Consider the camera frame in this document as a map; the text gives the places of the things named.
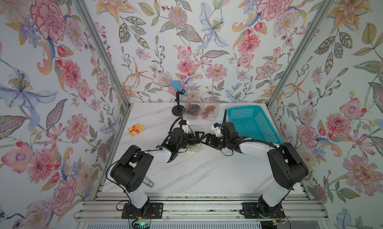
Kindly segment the green grape bunch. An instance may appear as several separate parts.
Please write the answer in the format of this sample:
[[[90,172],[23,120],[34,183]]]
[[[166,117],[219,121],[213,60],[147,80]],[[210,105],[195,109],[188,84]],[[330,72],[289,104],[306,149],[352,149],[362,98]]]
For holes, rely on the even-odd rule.
[[[202,149],[202,146],[201,144],[192,144],[192,145],[188,145],[188,149],[192,151],[199,151]]]

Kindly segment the clear clamshell container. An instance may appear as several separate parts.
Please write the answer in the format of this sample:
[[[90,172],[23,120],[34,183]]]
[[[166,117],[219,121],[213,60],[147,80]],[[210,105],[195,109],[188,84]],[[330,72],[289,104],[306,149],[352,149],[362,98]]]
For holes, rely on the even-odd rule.
[[[189,120],[199,118],[202,104],[196,101],[188,101],[184,104],[183,117]]]
[[[200,152],[203,149],[200,139],[204,134],[204,128],[197,125],[186,126],[188,130],[188,135],[191,136],[189,145],[187,146],[188,151],[191,152]]]
[[[219,104],[207,102],[203,103],[201,107],[201,117],[205,120],[213,121],[218,117],[219,114]]]

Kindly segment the teal plastic mesh basket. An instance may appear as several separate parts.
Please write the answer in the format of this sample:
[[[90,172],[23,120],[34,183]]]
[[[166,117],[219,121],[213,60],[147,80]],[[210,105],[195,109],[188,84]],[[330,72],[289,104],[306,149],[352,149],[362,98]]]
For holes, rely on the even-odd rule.
[[[239,136],[282,144],[282,140],[264,110],[257,105],[227,109],[227,117]]]

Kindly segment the clear clamshell container front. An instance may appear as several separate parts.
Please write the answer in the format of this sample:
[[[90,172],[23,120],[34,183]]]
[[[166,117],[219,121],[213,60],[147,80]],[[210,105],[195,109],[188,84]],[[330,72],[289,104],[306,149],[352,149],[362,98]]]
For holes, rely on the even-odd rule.
[[[189,120],[199,118],[202,104],[196,101],[188,101],[184,104],[183,117]]]

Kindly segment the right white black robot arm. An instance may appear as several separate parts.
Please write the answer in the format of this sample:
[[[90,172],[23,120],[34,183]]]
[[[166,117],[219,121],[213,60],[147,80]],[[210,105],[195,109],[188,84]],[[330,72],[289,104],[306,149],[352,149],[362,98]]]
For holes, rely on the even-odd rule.
[[[227,148],[233,152],[250,154],[266,160],[273,180],[268,189],[259,197],[253,209],[243,209],[247,214],[254,211],[262,218],[271,218],[281,212],[282,201],[293,190],[295,184],[308,176],[309,170],[296,148],[288,142],[274,144],[260,139],[239,136],[231,122],[214,124],[214,133],[197,132],[196,138],[217,150]]]

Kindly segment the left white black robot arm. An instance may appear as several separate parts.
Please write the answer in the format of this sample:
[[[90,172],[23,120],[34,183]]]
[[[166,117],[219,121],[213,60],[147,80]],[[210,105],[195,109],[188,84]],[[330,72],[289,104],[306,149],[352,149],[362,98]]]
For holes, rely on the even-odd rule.
[[[123,218],[140,220],[150,214],[150,198],[142,187],[150,167],[172,162],[179,154],[185,153],[188,146],[200,144],[204,136],[203,131],[193,130],[183,117],[179,117],[155,149],[142,150],[132,145],[109,166],[105,172],[106,179],[121,188],[128,198],[124,202]]]

